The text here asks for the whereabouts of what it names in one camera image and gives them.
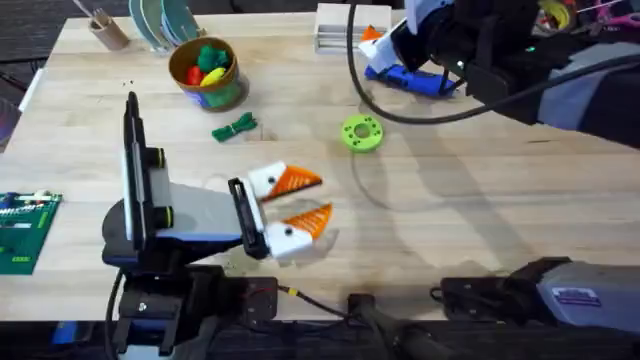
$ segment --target black cable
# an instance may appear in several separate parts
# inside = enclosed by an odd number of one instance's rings
[[[113,340],[111,337],[113,336],[113,308],[116,304],[116,295],[118,294],[118,288],[120,288],[123,275],[122,269],[119,269],[116,279],[113,281],[113,287],[111,288],[111,294],[107,302],[107,314],[104,319],[104,350],[108,360],[118,360],[118,354],[116,353],[116,349],[113,348]]]
[[[278,285],[278,290],[289,294],[289,291],[291,290],[291,288],[287,287],[287,286]],[[297,296],[300,299],[304,300],[308,304],[317,307],[318,309],[324,310],[324,311],[328,312],[329,314],[335,315],[335,316],[340,317],[342,319],[349,318],[349,314],[347,314],[345,312],[342,312],[340,310],[336,310],[336,309],[330,308],[330,307],[328,307],[328,306],[326,306],[324,304],[321,304],[321,303],[317,302],[316,300],[310,298],[309,296],[307,296],[305,293],[303,293],[300,290],[295,290],[295,292],[296,292],[295,296]]]
[[[442,304],[442,301],[444,300],[442,298],[442,288],[439,286],[436,287],[432,287],[431,290],[429,290],[429,296],[431,296],[431,299],[433,299],[433,301]]]
[[[235,0],[229,0],[229,6],[234,14],[244,14],[244,10],[236,4]]]
[[[560,84],[564,84],[568,81],[575,80],[579,77],[592,74],[594,72],[598,72],[605,69],[611,69],[622,65],[629,65],[640,62],[640,55],[628,55],[621,56],[615,59],[605,60],[599,62],[597,64],[589,65],[579,70],[572,71],[570,73],[566,73],[555,77],[553,79],[549,79],[545,82],[538,83],[533,85],[532,87],[523,90],[519,93],[510,95],[504,99],[498,100],[493,104],[483,105],[474,109],[470,109],[467,111],[463,111],[457,114],[438,116],[433,118],[414,118],[414,117],[405,117],[396,114],[389,113],[380,107],[378,107],[365,93],[360,81],[358,80],[358,74],[356,73],[355,61],[353,59],[353,23],[356,15],[356,4],[351,3],[349,7],[349,16],[347,18],[347,63],[349,65],[349,73],[351,75],[351,80],[353,81],[353,85],[356,88],[356,92],[362,99],[362,101],[376,114],[385,117],[391,121],[402,123],[402,124],[413,124],[413,125],[437,125],[437,124],[445,124],[454,121],[464,120],[470,118],[472,116],[480,115],[492,110],[496,110],[502,106],[508,105],[514,101],[518,101],[527,96],[531,96],[538,92],[544,91],[546,89],[552,88],[554,86],[558,86]]]

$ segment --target stick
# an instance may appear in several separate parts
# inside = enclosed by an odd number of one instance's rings
[[[98,21],[96,21],[95,17],[93,16],[93,14],[91,13],[91,11],[89,11],[89,9],[87,9],[83,3],[80,2],[80,0],[73,0],[74,4],[76,4],[77,7],[80,8],[80,10],[82,10],[83,13],[85,13],[89,19],[91,19],[91,21],[93,21],[94,23],[96,23],[100,29],[104,29],[104,26],[99,23]]]

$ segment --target wire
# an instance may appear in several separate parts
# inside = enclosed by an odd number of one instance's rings
[[[300,299],[304,300],[305,302],[307,302],[310,305],[313,305],[315,307],[317,307],[318,309],[324,310],[325,312],[328,312],[329,314],[335,315],[337,317],[341,317],[343,319],[347,319],[349,318],[349,314],[342,312],[340,310],[336,310],[333,308],[330,308],[324,304],[319,303],[318,301],[310,298],[309,296],[307,296],[305,293],[303,293],[302,291],[298,290],[298,289],[294,289],[292,287],[288,287],[288,286],[282,286],[282,285],[278,285],[278,290],[287,293],[291,296],[297,296]]]
[[[113,340],[111,339],[111,336],[113,334],[113,308],[115,307],[116,295],[118,294],[123,274],[122,269],[119,269],[116,279],[113,281],[113,287],[111,288],[111,294],[109,295],[109,301],[107,302],[107,314],[104,319],[104,350],[107,354],[108,360],[118,360],[118,354],[113,348]]]
[[[604,7],[604,6],[611,6],[613,4],[617,4],[617,3],[623,2],[623,1],[626,1],[626,0],[613,0],[613,1],[610,1],[608,3],[603,3],[603,4],[600,4],[600,5],[594,5],[594,6],[591,6],[591,7],[588,7],[588,8],[580,9],[580,10],[576,11],[576,13],[580,14],[581,12],[599,9],[601,7]]]
[[[496,110],[500,107],[511,104],[527,96],[531,96],[533,94],[539,93],[546,89],[552,88],[554,86],[558,86],[560,84],[564,84],[568,81],[575,80],[579,77],[592,74],[594,72],[615,68],[621,65],[629,65],[629,64],[640,62],[640,55],[621,56],[615,59],[609,59],[593,65],[589,65],[579,70],[560,75],[558,77],[549,79],[542,83],[538,83],[519,93],[510,95],[504,99],[498,100],[493,104],[479,106],[477,108],[463,111],[457,114],[451,114],[451,115],[445,115],[445,116],[439,116],[439,117],[433,117],[433,118],[405,117],[405,116],[389,113],[381,109],[380,107],[378,107],[365,93],[364,89],[362,88],[362,85],[360,84],[360,81],[358,80],[358,74],[356,73],[356,66],[353,58],[353,42],[350,41],[350,39],[353,39],[353,23],[354,23],[355,15],[356,15],[356,4],[352,2],[349,8],[349,16],[347,18],[347,63],[349,65],[349,73],[351,75],[353,86],[356,88],[356,92],[358,93],[362,101],[369,108],[371,108],[371,110],[373,110],[376,114],[382,117],[385,117],[391,121],[402,123],[402,124],[437,125],[437,124],[445,124],[445,123],[451,123],[459,120],[464,120],[472,116],[476,116],[492,110]]]

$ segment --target wooden table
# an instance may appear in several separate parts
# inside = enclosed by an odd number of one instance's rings
[[[435,127],[383,121],[384,145],[354,156],[340,141],[340,124],[367,110],[346,57],[313,52],[314,14],[198,17],[233,46],[251,83],[243,105],[224,114],[192,105],[171,80],[168,59],[148,51],[130,19],[117,21],[134,38],[120,53],[107,52],[86,19],[67,21],[0,157],[0,190],[65,196],[33,276],[0,278],[0,319],[104,317],[116,269],[101,261],[100,229],[121,197],[118,155],[131,90],[147,141],[166,150],[174,182],[224,191],[228,178],[276,160],[324,177],[323,186],[267,208],[276,219],[332,202],[320,249],[297,264],[256,262],[241,249],[205,260],[231,275],[276,276],[334,305],[351,292],[373,292],[394,315],[441,318],[428,290],[444,276],[505,273],[541,256],[640,264],[634,150],[490,113]],[[398,113],[477,105],[462,94],[431,101],[366,86]],[[245,111],[259,128],[222,145],[211,138]],[[326,316],[281,298],[282,319]]]

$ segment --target circuit board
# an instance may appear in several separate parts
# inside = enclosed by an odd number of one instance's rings
[[[0,194],[0,274],[31,275],[62,195]]]

